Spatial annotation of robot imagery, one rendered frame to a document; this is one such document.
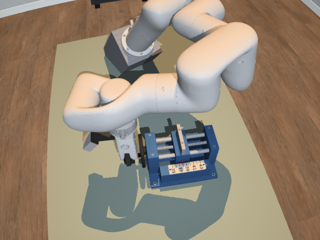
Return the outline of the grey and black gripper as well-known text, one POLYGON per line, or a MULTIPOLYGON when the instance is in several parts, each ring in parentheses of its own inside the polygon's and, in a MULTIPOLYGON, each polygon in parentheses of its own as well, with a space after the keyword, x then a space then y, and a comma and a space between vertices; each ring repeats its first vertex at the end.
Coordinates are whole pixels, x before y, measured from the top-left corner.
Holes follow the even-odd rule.
MULTIPOLYGON (((138 126, 138 124, 137 124, 138 126)), ((137 129, 136 126, 136 129, 137 129)), ((138 150, 137 150, 137 142, 136 142, 136 134, 135 131, 126 136, 126 139, 121 140, 120 137, 113 135, 110 131, 110 134, 114 136, 118 154, 120 159, 123 161, 124 164, 128 167, 132 164, 135 164, 135 160, 138 158, 138 150)))

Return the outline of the blue bench vise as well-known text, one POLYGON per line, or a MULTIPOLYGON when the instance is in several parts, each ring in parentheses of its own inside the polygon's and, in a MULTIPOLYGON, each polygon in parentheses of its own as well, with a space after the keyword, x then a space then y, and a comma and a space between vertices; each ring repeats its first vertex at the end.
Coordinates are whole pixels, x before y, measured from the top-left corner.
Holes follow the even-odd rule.
POLYGON ((157 138, 155 132, 138 134, 142 167, 148 159, 151 188, 160 188, 217 179, 215 161, 219 145, 212 125, 202 133, 187 134, 180 124, 171 137, 157 138))

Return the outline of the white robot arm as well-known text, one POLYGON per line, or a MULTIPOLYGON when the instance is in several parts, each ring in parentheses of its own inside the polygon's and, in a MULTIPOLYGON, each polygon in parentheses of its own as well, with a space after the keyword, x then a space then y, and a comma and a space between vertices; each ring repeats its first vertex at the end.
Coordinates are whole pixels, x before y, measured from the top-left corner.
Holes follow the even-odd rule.
POLYGON ((254 77, 258 35, 251 26, 226 23, 224 17, 220 0, 148 0, 121 36, 128 54, 150 53, 171 24, 194 44, 178 57, 176 73, 144 74, 132 85, 122 78, 79 75, 62 117, 71 129, 88 132, 83 150, 91 152, 100 141, 115 140, 113 135, 126 139, 144 114, 211 111, 220 98, 221 78, 235 91, 247 89, 254 77))

